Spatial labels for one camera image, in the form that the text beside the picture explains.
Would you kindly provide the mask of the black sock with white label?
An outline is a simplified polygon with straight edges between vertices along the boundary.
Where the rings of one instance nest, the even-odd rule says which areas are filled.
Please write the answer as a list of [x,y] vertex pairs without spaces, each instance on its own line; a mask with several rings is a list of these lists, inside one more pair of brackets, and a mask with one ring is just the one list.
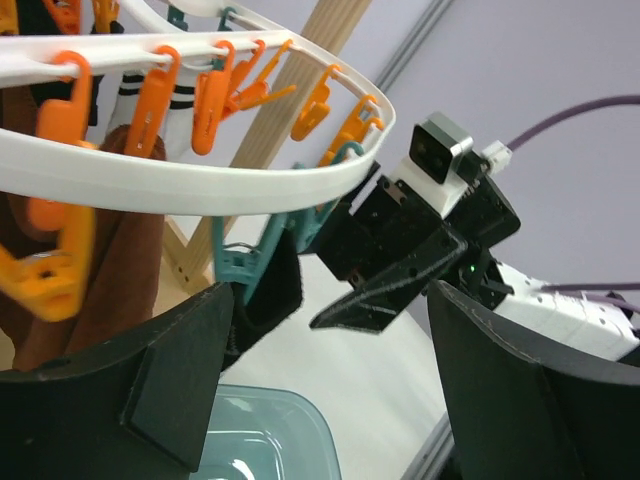
[[225,371],[294,313],[303,300],[300,262],[293,234],[285,230],[247,304],[245,287],[232,283],[234,309],[221,370]]

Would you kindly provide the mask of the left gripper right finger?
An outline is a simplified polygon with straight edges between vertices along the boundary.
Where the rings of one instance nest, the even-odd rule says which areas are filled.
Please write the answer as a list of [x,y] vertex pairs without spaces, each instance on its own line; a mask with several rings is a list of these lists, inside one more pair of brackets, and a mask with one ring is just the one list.
[[609,361],[428,288],[439,375],[466,479],[636,479],[639,354]]

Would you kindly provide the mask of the teal clothes peg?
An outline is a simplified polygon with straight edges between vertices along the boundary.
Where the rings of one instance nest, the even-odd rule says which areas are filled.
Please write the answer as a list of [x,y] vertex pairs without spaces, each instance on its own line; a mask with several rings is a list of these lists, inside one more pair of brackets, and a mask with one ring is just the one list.
[[225,241],[225,219],[211,219],[213,273],[217,281],[240,286],[240,299],[249,303],[259,286],[267,267],[276,253],[278,244],[286,234],[293,240],[296,255],[311,246],[329,218],[339,199],[334,198],[317,206],[269,216],[255,245]]

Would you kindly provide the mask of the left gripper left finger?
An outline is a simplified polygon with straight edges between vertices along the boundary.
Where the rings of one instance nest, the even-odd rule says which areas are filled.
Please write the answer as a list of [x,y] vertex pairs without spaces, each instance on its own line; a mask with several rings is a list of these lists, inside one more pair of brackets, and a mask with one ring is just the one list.
[[106,342],[1,375],[5,479],[186,479],[234,309],[214,285]]

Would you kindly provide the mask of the white plastic clip hanger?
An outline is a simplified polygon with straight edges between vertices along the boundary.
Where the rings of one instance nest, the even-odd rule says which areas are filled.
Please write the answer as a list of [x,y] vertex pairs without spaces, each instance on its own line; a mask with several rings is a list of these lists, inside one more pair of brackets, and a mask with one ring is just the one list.
[[[143,33],[3,37],[2,85],[74,75],[74,66],[53,61],[65,50],[82,55],[94,73],[105,74],[161,62],[160,46],[174,48],[185,60],[200,58],[214,53],[221,39],[218,32],[183,32],[142,1],[127,1],[124,8]],[[71,204],[170,215],[258,215],[316,206],[348,193],[364,178],[396,121],[391,102],[357,70],[342,64],[338,79],[355,95],[375,97],[383,126],[367,134],[361,153],[334,166],[261,170],[158,162],[3,131],[1,188]]]

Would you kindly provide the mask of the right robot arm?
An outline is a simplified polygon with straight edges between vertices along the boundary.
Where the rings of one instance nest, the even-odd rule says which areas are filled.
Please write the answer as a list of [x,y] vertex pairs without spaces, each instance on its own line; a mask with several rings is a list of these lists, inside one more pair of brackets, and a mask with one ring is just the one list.
[[639,336],[631,311],[607,294],[600,302],[498,261],[490,250],[521,222],[489,178],[479,180],[442,218],[404,180],[381,176],[356,210],[342,199],[311,243],[350,293],[317,314],[314,329],[385,330],[410,303],[442,280],[483,307],[559,343],[617,361]]

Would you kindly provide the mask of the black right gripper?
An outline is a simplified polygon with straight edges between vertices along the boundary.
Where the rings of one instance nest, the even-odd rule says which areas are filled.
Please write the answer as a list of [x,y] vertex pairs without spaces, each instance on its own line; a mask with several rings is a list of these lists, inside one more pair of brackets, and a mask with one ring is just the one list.
[[[318,313],[312,329],[382,332],[466,250],[446,280],[467,290],[506,288],[488,251],[515,234],[520,219],[492,179],[476,182],[446,218],[405,181],[385,175],[351,212],[364,186],[339,200],[317,234],[317,255],[337,279],[367,281]],[[443,225],[462,237],[433,234]]]

